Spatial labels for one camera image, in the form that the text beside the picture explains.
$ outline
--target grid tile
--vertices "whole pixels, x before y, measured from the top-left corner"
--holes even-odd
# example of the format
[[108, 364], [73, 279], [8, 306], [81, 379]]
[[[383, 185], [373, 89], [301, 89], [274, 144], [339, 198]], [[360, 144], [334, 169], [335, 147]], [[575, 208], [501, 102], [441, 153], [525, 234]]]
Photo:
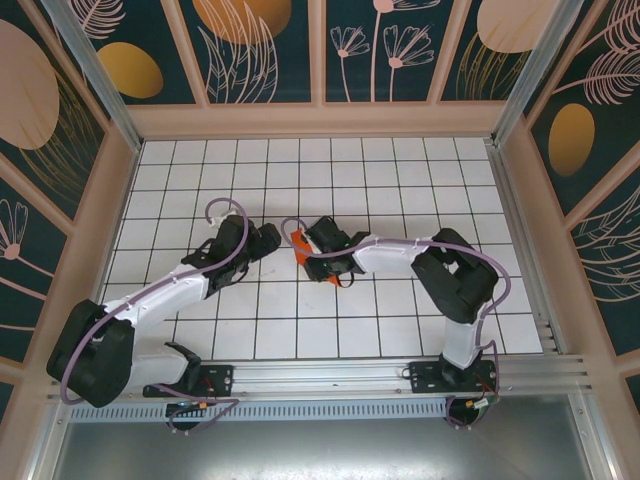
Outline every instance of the grid tile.
[[303, 138], [300, 140], [301, 162], [328, 162], [331, 160], [331, 140]]
[[482, 138], [456, 138], [456, 149], [460, 160], [486, 160], [489, 158]]
[[331, 188], [331, 163], [301, 163], [300, 187]]
[[209, 140], [204, 154], [204, 163], [234, 163], [237, 140]]
[[276, 139], [269, 140], [269, 162], [297, 162], [300, 156], [300, 140]]
[[431, 185], [427, 162], [396, 162], [401, 187], [424, 187]]
[[339, 318], [341, 357], [378, 357], [380, 339], [375, 318]]
[[267, 161], [268, 140], [238, 140], [236, 162], [264, 163]]
[[298, 358], [338, 356], [338, 325], [335, 318], [301, 318], [298, 321]]
[[256, 358], [295, 358], [296, 321], [258, 320]]
[[172, 190], [164, 195], [160, 218], [191, 218], [198, 192], [196, 190]]
[[425, 138], [424, 146], [429, 160], [457, 160], [453, 138]]
[[363, 138], [365, 160], [394, 160], [393, 142], [390, 138]]
[[184, 345], [202, 360], [211, 360], [215, 320], [176, 322], [175, 342]]
[[362, 141], [359, 138], [332, 138], [331, 159], [334, 162], [362, 160]]
[[173, 158], [174, 141], [146, 142], [140, 164], [168, 165]]
[[181, 140], [176, 142], [172, 163], [202, 163], [206, 145], [206, 140]]
[[422, 355], [417, 317], [381, 318], [380, 347], [383, 357]]
[[205, 165], [202, 168], [201, 189], [220, 190], [231, 188], [233, 184], [233, 164]]
[[[512, 295], [485, 322], [483, 343], [495, 339], [507, 354], [539, 352], [522, 271], [480, 145], [481, 139], [452, 138], [149, 142], [105, 301], [169, 273], [213, 235], [206, 204], [231, 196], [256, 226], [279, 227], [295, 214], [310, 224], [333, 214], [349, 235], [416, 238], [454, 228], [514, 277]], [[367, 273], [350, 288], [336, 288], [309, 281], [293, 251], [281, 248], [252, 264], [241, 283], [173, 315], [153, 336], [170, 340], [175, 332], [203, 358], [229, 361], [437, 355], [445, 319], [412, 277]], [[501, 279], [496, 297], [503, 288]]]
[[394, 138], [393, 148], [398, 161], [427, 159], [421, 138]]
[[213, 344], [213, 359], [253, 359], [255, 334], [255, 320], [218, 320]]
[[164, 192], [132, 192], [125, 218], [158, 218]]
[[169, 168], [169, 165], [141, 165], [133, 190], [164, 190], [167, 186]]
[[167, 190], [196, 190], [201, 175], [202, 165], [171, 165]]

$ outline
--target black grid line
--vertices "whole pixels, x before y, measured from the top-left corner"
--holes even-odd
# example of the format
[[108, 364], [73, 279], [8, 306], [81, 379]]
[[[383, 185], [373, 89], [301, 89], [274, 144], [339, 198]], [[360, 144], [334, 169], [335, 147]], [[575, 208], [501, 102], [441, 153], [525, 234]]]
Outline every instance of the black grid line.
[[[171, 166], [173, 165], [173, 156], [176, 153], [176, 145], [178, 144], [178, 142], [174, 142], [173, 143], [173, 151], [171, 152], [171, 162], [169, 163], [169, 171], [167, 173], [167, 181], [165, 184], [165, 187], [167, 187], [169, 185], [169, 177], [171, 176]], [[166, 195], [166, 190], [165, 192], [162, 194], [162, 202], [160, 203], [160, 212], [158, 213], [158, 215], [162, 215], [162, 208], [164, 207], [164, 197]], [[145, 285], [148, 285], [148, 277], [149, 277], [149, 268], [151, 267], [151, 259], [153, 257], [153, 247], [155, 246], [156, 243], [156, 237], [158, 236], [158, 229], [160, 227], [160, 218], [158, 218], [158, 221], [156, 223], [156, 231], [153, 234], [153, 242], [151, 243], [151, 251], [149, 252], [149, 262], [147, 263], [147, 271], [144, 274], [144, 283]], [[175, 322], [173, 324], [173, 335], [171, 336], [171, 341], [174, 341], [176, 338], [176, 329], [178, 326], [178, 322]]]
[[[265, 157], [265, 169], [264, 169], [264, 196], [262, 199], [262, 225], [264, 225], [264, 219], [265, 219], [265, 213], [267, 210], [267, 191], [269, 190], [267, 188], [267, 175], [269, 174], [269, 146], [270, 146], [271, 140], [267, 140], [267, 156]], [[257, 300], [256, 300], [256, 327], [255, 327], [255, 332], [253, 334], [253, 359], [255, 360], [256, 358], [256, 352], [258, 349], [258, 324], [260, 321], [260, 284], [262, 283], [260, 281], [260, 278], [262, 277], [262, 262], [260, 262], [260, 266], [258, 267], [258, 292], [257, 292]]]
[[[300, 162], [300, 139], [298, 139], [298, 218], [300, 218], [300, 175], [301, 175], [301, 162]], [[300, 323], [300, 314], [298, 311], [300, 304], [300, 268], [297, 266], [296, 262], [296, 350], [295, 350], [295, 358], [298, 358], [298, 346], [300, 343], [300, 338], [298, 336], [299, 323]]]
[[[401, 186], [400, 170], [398, 169], [398, 159], [396, 158], [396, 146], [393, 143], [393, 141], [391, 142], [391, 149], [393, 151], [394, 163], [396, 165], [396, 177], [398, 179], [398, 186], [400, 187]], [[427, 173], [429, 174], [429, 181], [431, 182], [431, 173], [428, 170], [428, 166], [427, 166]], [[407, 219], [404, 214], [404, 201], [402, 199], [402, 188], [399, 188], [399, 190], [400, 190], [400, 208], [402, 210], [402, 226], [404, 228], [404, 236], [408, 238], [409, 235], [407, 233]], [[418, 339], [420, 341], [420, 353], [422, 354], [422, 356], [424, 356], [424, 347], [422, 345], [422, 331], [420, 329], [420, 317], [418, 316], [418, 299], [416, 298], [416, 285], [413, 279], [411, 279], [410, 281], [411, 281], [411, 292], [413, 293], [413, 306], [416, 309], [416, 324], [418, 325]]]
[[[331, 216], [336, 216], [336, 202], [333, 196], [333, 139], [329, 139], [329, 165], [331, 165]], [[333, 296], [336, 304], [336, 356], [340, 358], [340, 314], [338, 313], [338, 287], [334, 287]]]
[[[366, 175], [366, 165], [365, 165], [365, 159], [364, 159], [364, 143], [362, 142], [362, 138], [360, 139], [360, 148], [362, 149], [362, 171], [364, 173], [364, 195], [365, 195], [365, 201], [367, 203], [367, 225], [368, 225], [368, 231], [371, 232], [371, 217], [369, 216], [370, 210], [369, 210], [369, 190], [367, 189], [367, 175]], [[380, 334], [380, 317], [378, 315], [378, 293], [376, 290], [376, 282], [375, 282], [375, 274], [373, 274], [373, 300], [375, 302], [375, 306], [376, 306], [376, 326], [378, 328], [378, 356], [382, 357], [382, 337]]]
[[[454, 141], [453, 142], [455, 149], [456, 149], [456, 155], [458, 155], [458, 162], [460, 162], [460, 154], [458, 153], [458, 144]], [[460, 164], [460, 171], [462, 171], [462, 179], [464, 180], [465, 176], [464, 176], [464, 171], [462, 170], [462, 164]], [[467, 202], [469, 203], [469, 210], [471, 211], [471, 216], [473, 218], [473, 227], [476, 230], [476, 237], [478, 237], [478, 248], [480, 251], [482, 251], [482, 241], [480, 240], [480, 234], [478, 233], [478, 226], [476, 225], [476, 217], [473, 214], [473, 207], [471, 206], [471, 198], [469, 197], [469, 189], [467, 188], [467, 185], [465, 184], [464, 186], [464, 190], [467, 193]], [[498, 318], [498, 312], [495, 312], [496, 314], [496, 323], [498, 324], [498, 332], [500, 333], [500, 341], [502, 342], [502, 348], [504, 349], [504, 352], [507, 352], [505, 343], [504, 343], [504, 335], [502, 334], [502, 328], [500, 328], [500, 319]]]
[[[205, 148], [205, 158], [206, 158], [206, 151], [207, 148], [209, 147], [209, 142], [207, 142], [207, 147]], [[235, 174], [236, 174], [236, 163], [235, 160], [238, 156], [238, 141], [235, 141], [235, 151], [233, 153], [233, 172], [231, 173], [231, 189], [229, 191], [229, 198], [233, 198], [233, 182], [235, 180]], [[211, 342], [211, 359], [213, 359], [213, 354], [215, 352], [215, 348], [216, 348], [216, 336], [218, 334], [218, 318], [220, 318], [220, 293], [218, 293], [218, 304], [216, 305], [216, 325], [213, 329], [213, 341]]]

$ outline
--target metal frame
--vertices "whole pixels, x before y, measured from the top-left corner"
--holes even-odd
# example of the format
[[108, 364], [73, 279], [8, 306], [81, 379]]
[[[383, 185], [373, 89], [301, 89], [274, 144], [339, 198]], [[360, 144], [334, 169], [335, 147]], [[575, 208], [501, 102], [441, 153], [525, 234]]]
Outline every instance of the metal frame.
[[500, 193], [502, 204], [506, 210], [506, 219], [509, 224], [511, 234], [514, 238], [514, 248], [524, 270], [523, 279], [528, 287], [528, 293], [532, 300], [534, 313], [537, 315], [538, 325], [549, 326], [552, 331], [555, 346], [559, 353], [567, 352], [567, 344], [562, 336], [557, 315], [553, 309], [553, 303], [547, 289], [540, 260], [533, 244], [531, 232], [524, 220], [524, 214], [518, 195], [513, 189], [513, 180], [509, 165], [504, 158], [501, 148], [491, 144], [487, 146], [491, 168], [493, 169], [498, 192]]
[[553, 62], [565, 36], [575, 21], [584, 0], [562, 0], [558, 2], [551, 20], [547, 24], [538, 44], [531, 52], [507, 103], [496, 123], [492, 137], [499, 148], [504, 145], [515, 127], [524, 107]]
[[[511, 188], [507, 164], [499, 148], [489, 148], [489, 155], [496, 175], [500, 195], [507, 209], [507, 221], [512, 233], [517, 238], [519, 260], [523, 261], [528, 286], [534, 294], [535, 307], [542, 324], [551, 326], [559, 350], [566, 351], [560, 331], [556, 326], [553, 312], [550, 310], [548, 293], [542, 276], [539, 273], [539, 262], [531, 242], [531, 237], [523, 221], [517, 196]], [[126, 206], [128, 197], [122, 202]], [[114, 226], [114, 238], [119, 231], [119, 222]], [[318, 402], [339, 402], [344, 405], [371, 406], [403, 405], [407, 402], [441, 401], [442, 394], [411, 393], [409, 380], [402, 377], [402, 372], [411, 361], [435, 360], [435, 357], [372, 359], [372, 360], [326, 360], [326, 361], [247, 361], [236, 362], [234, 372], [233, 396], [247, 402], [246, 408], [262, 406], [310, 405]], [[591, 400], [589, 378], [579, 355], [504, 355], [500, 356], [501, 395], [568, 395], [572, 399], [583, 399], [584, 405], [574, 407], [574, 415], [588, 412], [587, 417], [577, 417], [579, 431], [587, 431], [579, 420], [589, 418], [592, 430], [581, 435], [585, 453], [589, 456], [589, 467], [594, 479], [618, 480], [622, 477], [615, 462], [611, 444], [608, 443], [604, 427], [598, 423], [599, 415]], [[86, 406], [67, 407], [60, 404], [59, 385], [52, 384], [48, 392], [49, 413], [43, 422], [41, 431], [41, 448], [34, 451], [29, 468], [28, 480], [44, 480], [52, 478], [55, 465], [61, 453], [67, 426], [72, 422], [75, 409], [86, 409]], [[117, 400], [120, 408], [127, 412], [149, 405], [164, 405], [166, 399], [147, 399], [142, 394], [123, 395]], [[243, 418], [250, 418], [254, 413]], [[118, 416], [106, 421], [121, 422]], [[614, 472], [603, 476], [602, 472]]]

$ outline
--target orange block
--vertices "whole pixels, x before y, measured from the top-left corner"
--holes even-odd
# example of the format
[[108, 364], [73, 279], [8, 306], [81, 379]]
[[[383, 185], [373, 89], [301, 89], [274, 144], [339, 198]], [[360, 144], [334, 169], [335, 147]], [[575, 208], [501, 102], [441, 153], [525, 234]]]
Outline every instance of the orange block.
[[[296, 247], [300, 247], [302, 250], [305, 250], [309, 253], [313, 253], [313, 250], [311, 248], [311, 245], [309, 245], [306, 240], [304, 240], [304, 238], [302, 237], [302, 229], [299, 228], [298, 230], [296, 230], [295, 232], [293, 232], [291, 234], [291, 241], [293, 242], [293, 244]], [[307, 261], [307, 258], [309, 258], [309, 255], [305, 255], [302, 252], [299, 252], [298, 250], [294, 250], [295, 254], [296, 254], [296, 261], [298, 262], [298, 265], [302, 265], [304, 266], [305, 262]], [[328, 282], [335, 285], [336, 287], [340, 287], [340, 280], [338, 280], [337, 276], [332, 276], [329, 277]]]

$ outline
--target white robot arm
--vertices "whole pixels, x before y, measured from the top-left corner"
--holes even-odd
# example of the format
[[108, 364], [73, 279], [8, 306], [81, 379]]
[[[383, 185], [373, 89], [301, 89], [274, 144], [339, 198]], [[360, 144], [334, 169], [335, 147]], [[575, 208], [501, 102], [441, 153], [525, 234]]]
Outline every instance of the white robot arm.
[[[311, 280], [363, 273], [415, 275], [446, 317], [442, 357], [454, 369], [464, 371], [480, 354], [477, 343], [482, 321], [480, 308], [491, 301], [498, 281], [496, 271], [483, 260], [457, 251], [408, 244], [406, 239], [382, 239], [367, 232], [349, 237], [331, 217], [322, 217], [301, 235], [307, 249], [316, 253], [340, 252], [368, 245], [351, 254], [330, 259], [308, 257], [305, 271]], [[471, 246], [454, 230], [442, 229], [434, 241]]]
[[200, 358], [175, 342], [149, 333], [170, 315], [238, 282], [249, 264], [273, 253], [281, 237], [273, 224], [256, 228], [249, 221], [247, 241], [232, 261], [206, 273], [198, 270], [220, 263], [241, 242], [243, 218], [225, 215], [217, 235], [181, 260], [171, 272], [138, 292], [98, 305], [84, 300], [69, 315], [47, 363], [56, 380], [62, 376], [80, 340], [97, 321], [143, 291], [145, 295], [109, 320], [93, 336], [75, 363], [68, 386], [95, 407], [112, 402], [127, 389], [152, 384], [174, 385], [189, 392], [199, 381]]

